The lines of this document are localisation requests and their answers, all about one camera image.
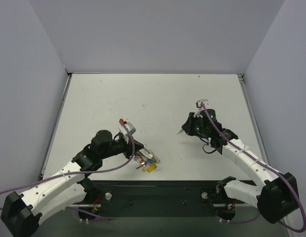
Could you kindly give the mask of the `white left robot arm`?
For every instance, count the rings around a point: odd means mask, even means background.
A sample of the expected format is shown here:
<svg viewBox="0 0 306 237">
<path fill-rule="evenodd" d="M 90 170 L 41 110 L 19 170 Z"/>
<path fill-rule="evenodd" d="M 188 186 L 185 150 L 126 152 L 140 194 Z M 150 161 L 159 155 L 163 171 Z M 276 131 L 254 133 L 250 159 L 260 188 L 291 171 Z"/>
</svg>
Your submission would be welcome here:
<svg viewBox="0 0 306 237">
<path fill-rule="evenodd" d="M 130 132 L 113 137 L 100 130 L 70 162 L 47 179 L 18 194 L 6 196 L 0 218 L 14 237 L 30 237 L 50 216 L 77 202 L 91 203 L 96 190 L 88 176 L 103 165 L 103 160 L 119 154 L 130 159 L 144 148 Z"/>
</svg>

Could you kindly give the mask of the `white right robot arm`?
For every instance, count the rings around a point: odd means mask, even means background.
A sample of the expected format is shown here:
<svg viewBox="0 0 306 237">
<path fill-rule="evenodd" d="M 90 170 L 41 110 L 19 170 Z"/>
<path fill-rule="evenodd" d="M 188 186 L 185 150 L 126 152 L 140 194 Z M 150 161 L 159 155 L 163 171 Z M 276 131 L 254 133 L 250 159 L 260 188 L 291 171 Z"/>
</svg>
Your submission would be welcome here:
<svg viewBox="0 0 306 237">
<path fill-rule="evenodd" d="M 236 199 L 258 209 L 270 223 L 276 223 L 297 210 L 297 181 L 291 173 L 281 174 L 260 161 L 239 137 L 217 122 L 213 109 L 190 112 L 182 131 L 198 137 L 206 145 L 235 163 L 254 182 L 248 185 L 234 177 L 217 183 L 217 194 Z"/>
</svg>

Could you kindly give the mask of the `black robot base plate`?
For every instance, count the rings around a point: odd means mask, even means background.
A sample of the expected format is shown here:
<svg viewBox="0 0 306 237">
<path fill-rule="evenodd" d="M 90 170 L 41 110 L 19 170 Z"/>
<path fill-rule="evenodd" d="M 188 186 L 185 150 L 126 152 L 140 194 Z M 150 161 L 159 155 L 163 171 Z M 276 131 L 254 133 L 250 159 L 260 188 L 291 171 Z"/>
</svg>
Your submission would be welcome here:
<svg viewBox="0 0 306 237">
<path fill-rule="evenodd" d="M 235 198 L 217 194 L 216 181 L 91 181 L 73 206 L 82 219 L 91 213 L 115 217 L 219 217 L 236 222 Z"/>
</svg>

